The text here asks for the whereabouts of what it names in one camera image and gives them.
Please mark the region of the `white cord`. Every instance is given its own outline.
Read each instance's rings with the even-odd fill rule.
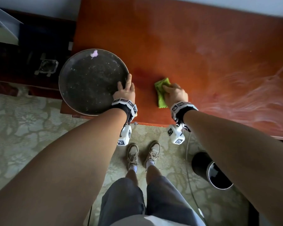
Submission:
[[[193,200],[194,200],[194,202],[195,202],[195,204],[196,204],[196,207],[198,208],[199,214],[203,217],[204,224],[205,224],[205,225],[208,225],[208,224],[206,223],[205,219],[204,219],[204,215],[203,215],[202,211],[200,210],[200,208],[199,208],[199,206],[198,206],[198,204],[197,204],[197,202],[196,202],[196,200],[195,200],[195,197],[194,197],[194,194],[193,194],[193,191],[192,191],[192,188],[191,188],[191,184],[190,184],[189,171],[188,171],[188,166],[189,166],[189,162],[188,162],[188,149],[189,149],[189,143],[190,143],[191,135],[192,135],[192,133],[190,133],[189,139],[188,139],[188,143],[187,143],[187,145],[186,145],[186,175],[187,175],[187,177],[188,177],[188,183],[189,183],[191,195],[192,195],[192,198],[193,198]]]

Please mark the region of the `shoe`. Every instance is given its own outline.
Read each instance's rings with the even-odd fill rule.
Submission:
[[[138,156],[139,156],[139,148],[135,143],[133,143],[129,146],[127,153],[128,169],[131,165],[137,166]]]
[[[144,162],[144,167],[146,168],[146,163],[149,159],[153,160],[154,164],[156,163],[156,159],[158,159],[160,152],[160,144],[157,141],[154,141],[149,148],[149,153],[146,158],[146,161]]]

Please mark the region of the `forearm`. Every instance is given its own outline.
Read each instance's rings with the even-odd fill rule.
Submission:
[[[283,225],[283,143],[257,129],[190,110],[184,122],[249,201]]]
[[[82,224],[126,118],[108,110],[47,146],[0,191],[0,225]]]

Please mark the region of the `black trash bin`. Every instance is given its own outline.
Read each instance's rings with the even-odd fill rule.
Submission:
[[[217,189],[226,190],[233,185],[206,152],[199,152],[193,157],[192,169]]]

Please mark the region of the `cleaning rag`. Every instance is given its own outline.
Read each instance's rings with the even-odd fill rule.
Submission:
[[[166,92],[163,89],[163,85],[169,86],[171,83],[168,78],[165,78],[161,81],[158,81],[154,83],[155,89],[157,91],[157,96],[158,96],[158,107],[159,108],[168,108],[166,105],[166,102],[164,101],[164,93]]]

